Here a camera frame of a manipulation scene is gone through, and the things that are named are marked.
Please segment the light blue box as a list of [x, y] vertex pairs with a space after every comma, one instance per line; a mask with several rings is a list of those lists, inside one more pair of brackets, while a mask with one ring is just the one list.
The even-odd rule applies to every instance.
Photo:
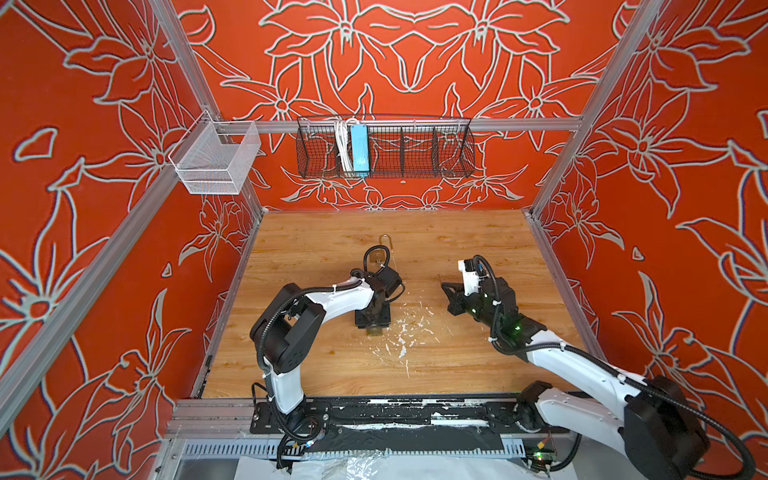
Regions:
[[368, 127], [360, 123], [352, 124], [349, 131], [353, 171], [359, 177], [367, 177], [370, 172]]

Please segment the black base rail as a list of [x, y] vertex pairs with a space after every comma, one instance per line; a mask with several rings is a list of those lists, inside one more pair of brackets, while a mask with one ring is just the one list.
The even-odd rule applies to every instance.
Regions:
[[523, 458], [565, 454], [575, 435], [544, 427], [530, 433], [515, 417], [516, 396], [307, 397], [288, 414], [265, 399], [254, 404], [250, 432], [304, 438], [299, 451], [323, 454], [431, 454]]

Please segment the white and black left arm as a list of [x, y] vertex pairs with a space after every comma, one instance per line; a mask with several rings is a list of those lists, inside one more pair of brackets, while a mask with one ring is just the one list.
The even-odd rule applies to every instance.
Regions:
[[287, 467], [288, 447], [306, 447], [323, 434], [324, 421], [305, 412], [300, 373], [320, 328], [348, 313], [354, 315], [358, 329], [382, 330], [391, 325], [390, 305], [405, 286], [390, 260], [390, 249], [378, 244], [366, 250], [362, 266], [351, 270], [350, 278], [341, 283], [308, 288], [286, 284], [252, 326], [249, 338], [264, 379], [253, 386], [266, 392], [270, 419], [282, 431], [276, 452], [279, 469]]

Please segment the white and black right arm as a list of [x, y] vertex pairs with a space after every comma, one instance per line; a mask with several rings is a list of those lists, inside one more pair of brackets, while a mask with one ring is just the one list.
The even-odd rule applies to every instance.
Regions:
[[614, 366], [568, 343], [523, 314], [515, 291], [475, 255], [458, 263], [462, 280], [441, 285], [449, 312], [470, 315], [488, 327], [491, 346], [547, 370], [583, 392], [567, 394], [536, 381], [519, 393], [518, 426], [536, 433], [545, 426], [568, 429], [624, 455], [646, 479], [709, 479], [697, 466], [720, 433], [738, 452], [734, 479], [751, 479], [756, 462], [746, 444], [721, 422], [695, 408], [674, 380], [646, 378]]

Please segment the white mesh wall basket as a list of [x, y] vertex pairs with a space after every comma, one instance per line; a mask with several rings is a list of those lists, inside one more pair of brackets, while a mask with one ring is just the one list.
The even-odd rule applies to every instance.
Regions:
[[190, 194], [237, 195], [261, 151], [253, 121], [215, 121], [203, 112], [169, 154], [170, 163]]

